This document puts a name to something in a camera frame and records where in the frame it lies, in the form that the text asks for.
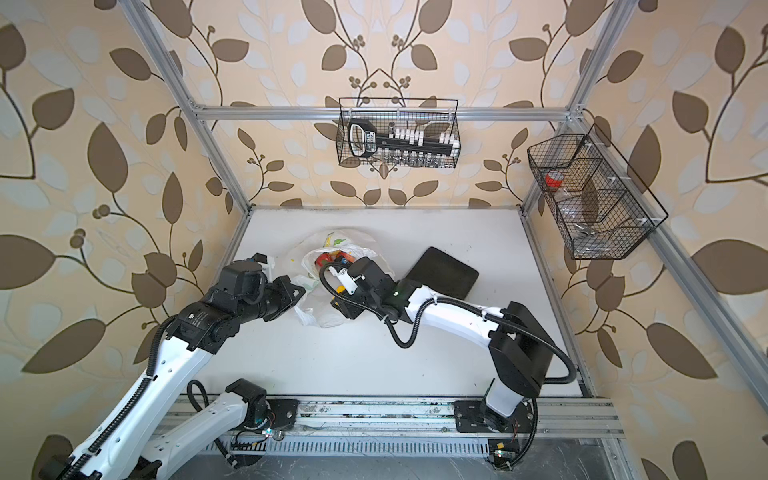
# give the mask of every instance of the red object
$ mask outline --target red object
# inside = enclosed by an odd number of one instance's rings
[[[547,173],[547,176],[544,177],[544,182],[546,182],[547,187],[549,187],[552,190],[557,190],[560,188],[560,186],[563,184],[563,180],[565,180],[565,176],[561,172],[550,170]]]

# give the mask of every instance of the hanging wire basket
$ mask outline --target hanging wire basket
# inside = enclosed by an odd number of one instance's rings
[[[587,134],[561,134],[528,149],[531,172],[575,260],[624,259],[669,217],[618,149],[626,171],[605,159],[601,147],[610,146],[593,125]]]
[[[458,100],[444,98],[340,98],[339,165],[455,168],[457,109]]]

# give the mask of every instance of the plastic bag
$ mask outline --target plastic bag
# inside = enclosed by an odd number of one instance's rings
[[[350,321],[331,306],[331,295],[320,284],[318,268],[315,265],[315,260],[321,254],[338,250],[355,258],[368,257],[375,260],[384,273],[394,276],[392,268],[381,255],[378,243],[367,233],[354,229],[324,230],[315,233],[275,260],[275,271],[278,275],[288,275],[291,283],[306,289],[306,294],[293,308],[304,326],[326,328]],[[330,275],[326,278],[332,285],[338,283],[338,280],[334,282]]]

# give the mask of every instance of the white table surface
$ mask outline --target white table surface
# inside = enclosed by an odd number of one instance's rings
[[[345,227],[379,242],[395,280],[428,247],[467,263],[480,274],[468,302],[523,303],[564,350],[516,210],[255,210],[235,258],[256,252],[277,257],[312,233]],[[396,328],[408,338],[409,324]],[[548,375],[565,373],[554,358]],[[496,370],[487,348],[434,327],[422,326],[414,345],[401,349],[370,313],[321,329],[302,326],[289,311],[272,322],[242,325],[197,376],[210,392],[241,377],[274,395],[482,396]],[[541,394],[581,391],[573,382],[546,385]]]

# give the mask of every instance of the multi-compartment wire basket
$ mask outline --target multi-compartment wire basket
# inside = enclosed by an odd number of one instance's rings
[[[443,98],[340,98],[339,164],[455,168],[457,109],[458,100]]]
[[[593,125],[587,134],[561,134],[528,149],[531,172],[574,259],[623,259],[669,216],[618,149],[626,171],[606,160],[606,138]]]

